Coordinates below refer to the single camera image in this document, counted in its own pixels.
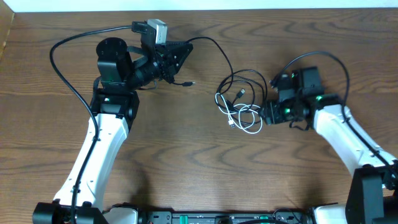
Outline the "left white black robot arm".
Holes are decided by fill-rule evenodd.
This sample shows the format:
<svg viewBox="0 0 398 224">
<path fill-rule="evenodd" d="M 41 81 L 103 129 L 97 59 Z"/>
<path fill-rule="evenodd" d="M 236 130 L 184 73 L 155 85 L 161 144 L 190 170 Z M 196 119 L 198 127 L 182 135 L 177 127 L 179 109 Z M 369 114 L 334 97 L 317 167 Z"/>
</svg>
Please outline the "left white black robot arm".
<svg viewBox="0 0 398 224">
<path fill-rule="evenodd" d="M 145 215 L 122 203 L 103 210 L 115 158 L 131 130 L 139 106 L 138 89 L 174 76 L 193 50 L 189 42 L 141 39 L 128 46 L 117 37 L 96 48 L 100 76 L 93 83 L 90 119 L 84 143 L 62 188 L 50 203 L 39 202 L 33 223 L 144 223 Z"/>
</svg>

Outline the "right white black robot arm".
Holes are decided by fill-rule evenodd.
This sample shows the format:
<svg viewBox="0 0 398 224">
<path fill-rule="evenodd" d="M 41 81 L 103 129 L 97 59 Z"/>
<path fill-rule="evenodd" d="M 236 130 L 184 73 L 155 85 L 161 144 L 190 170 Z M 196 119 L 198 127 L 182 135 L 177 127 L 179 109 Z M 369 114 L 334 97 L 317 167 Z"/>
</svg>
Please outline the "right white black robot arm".
<svg viewBox="0 0 398 224">
<path fill-rule="evenodd" d="M 352 176 L 345 204 L 313 207 L 306 223 L 397 223 L 397 158 L 356 122 L 337 94 L 326 94 L 317 67 L 280 73 L 271 86 L 276 100 L 263 102 L 268 125 L 306 121 L 335 150 Z"/>
</svg>

